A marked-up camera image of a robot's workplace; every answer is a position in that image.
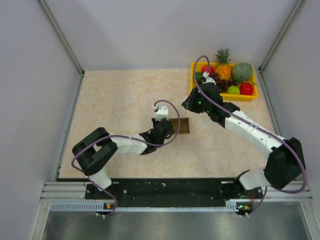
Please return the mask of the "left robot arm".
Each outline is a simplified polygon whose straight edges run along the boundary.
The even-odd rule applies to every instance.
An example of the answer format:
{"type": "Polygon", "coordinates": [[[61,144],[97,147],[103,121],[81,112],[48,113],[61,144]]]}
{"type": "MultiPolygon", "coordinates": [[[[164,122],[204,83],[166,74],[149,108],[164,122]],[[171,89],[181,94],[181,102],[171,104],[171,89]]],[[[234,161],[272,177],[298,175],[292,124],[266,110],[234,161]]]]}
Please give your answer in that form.
{"type": "Polygon", "coordinates": [[[153,118],[152,122],[153,128],[132,137],[111,135],[105,128],[99,127],[72,148],[81,171],[97,184],[96,192],[102,198],[109,198],[114,191],[112,180],[105,170],[105,165],[113,155],[151,154],[174,133],[169,120],[153,118]]]}

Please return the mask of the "brown cardboard box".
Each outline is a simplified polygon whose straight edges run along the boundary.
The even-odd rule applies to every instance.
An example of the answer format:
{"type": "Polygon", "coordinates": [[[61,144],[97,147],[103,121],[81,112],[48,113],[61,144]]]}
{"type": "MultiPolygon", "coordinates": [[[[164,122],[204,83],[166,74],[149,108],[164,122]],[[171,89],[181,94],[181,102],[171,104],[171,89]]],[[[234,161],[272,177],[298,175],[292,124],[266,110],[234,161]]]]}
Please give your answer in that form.
{"type": "Polygon", "coordinates": [[[178,118],[170,118],[169,122],[172,124],[173,131],[176,133],[178,131],[179,134],[190,134],[191,127],[190,127],[190,118],[182,117],[178,118]]]}

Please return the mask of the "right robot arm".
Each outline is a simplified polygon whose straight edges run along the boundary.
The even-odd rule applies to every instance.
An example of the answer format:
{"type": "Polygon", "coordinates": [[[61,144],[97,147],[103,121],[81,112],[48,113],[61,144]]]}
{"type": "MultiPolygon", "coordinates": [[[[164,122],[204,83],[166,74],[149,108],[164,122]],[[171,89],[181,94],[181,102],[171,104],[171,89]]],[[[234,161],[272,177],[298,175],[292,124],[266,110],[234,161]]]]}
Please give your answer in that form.
{"type": "Polygon", "coordinates": [[[266,130],[238,106],[223,101],[214,83],[193,88],[181,105],[190,112],[207,114],[213,122],[242,137],[266,158],[266,166],[240,175],[239,182],[233,185],[237,197],[245,198],[252,189],[266,186],[283,192],[296,177],[306,173],[302,144],[298,139],[286,139],[266,130]]]}

